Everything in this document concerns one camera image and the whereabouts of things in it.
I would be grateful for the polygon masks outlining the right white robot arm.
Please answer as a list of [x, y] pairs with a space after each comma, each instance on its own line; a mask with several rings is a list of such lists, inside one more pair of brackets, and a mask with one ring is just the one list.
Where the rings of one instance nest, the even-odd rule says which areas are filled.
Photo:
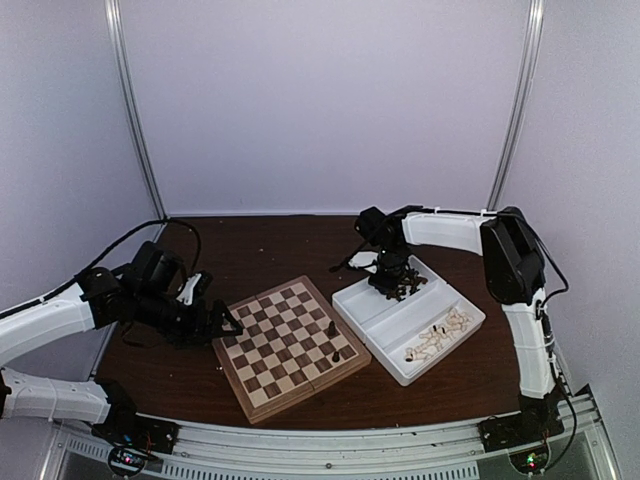
[[364, 245], [374, 247], [373, 258], [366, 260], [364, 247], [358, 246], [341, 264], [368, 271], [370, 282], [382, 293], [396, 292], [403, 281], [416, 277], [409, 268], [414, 246], [463, 250], [482, 258], [486, 288], [507, 318], [519, 365], [521, 412], [512, 430], [519, 440], [535, 440], [550, 426], [551, 411], [562, 395], [547, 313], [549, 258], [522, 211], [408, 205], [385, 214], [370, 207], [358, 215], [354, 228]]

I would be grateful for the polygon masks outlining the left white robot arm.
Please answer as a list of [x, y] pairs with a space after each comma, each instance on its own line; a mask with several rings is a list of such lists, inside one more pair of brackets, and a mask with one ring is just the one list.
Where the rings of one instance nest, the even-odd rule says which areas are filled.
[[144, 325], [176, 347], [201, 346], [242, 333], [227, 305], [207, 304], [212, 277], [206, 271], [183, 278], [183, 260], [144, 242], [132, 261], [114, 269], [92, 266], [68, 285], [1, 314], [1, 415], [69, 419], [88, 424], [98, 436], [130, 445], [149, 433], [134, 401], [115, 381], [77, 382], [54, 376], [50, 367], [17, 371], [19, 360], [87, 332], [120, 324]]

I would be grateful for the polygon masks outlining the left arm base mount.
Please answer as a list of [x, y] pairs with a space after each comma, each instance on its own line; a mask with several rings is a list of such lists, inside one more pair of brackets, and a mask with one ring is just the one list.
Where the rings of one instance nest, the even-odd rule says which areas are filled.
[[134, 415], [128, 420], [107, 420], [91, 426], [92, 434], [108, 443], [144, 453], [172, 454], [179, 425], [175, 422]]

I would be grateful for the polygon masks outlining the dark chess king piece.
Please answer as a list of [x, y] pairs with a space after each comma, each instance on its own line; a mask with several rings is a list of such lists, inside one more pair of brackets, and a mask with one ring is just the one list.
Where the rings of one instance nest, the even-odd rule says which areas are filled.
[[326, 329], [326, 335], [328, 338], [332, 338], [336, 335], [336, 326], [334, 321], [330, 321], [328, 328]]

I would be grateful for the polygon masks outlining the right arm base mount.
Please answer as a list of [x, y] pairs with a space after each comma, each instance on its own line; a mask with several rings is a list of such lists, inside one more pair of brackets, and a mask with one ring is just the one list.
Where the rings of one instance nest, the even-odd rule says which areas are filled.
[[490, 417], [478, 424], [480, 439], [486, 452], [512, 449], [565, 431], [556, 409], [526, 408], [503, 417]]

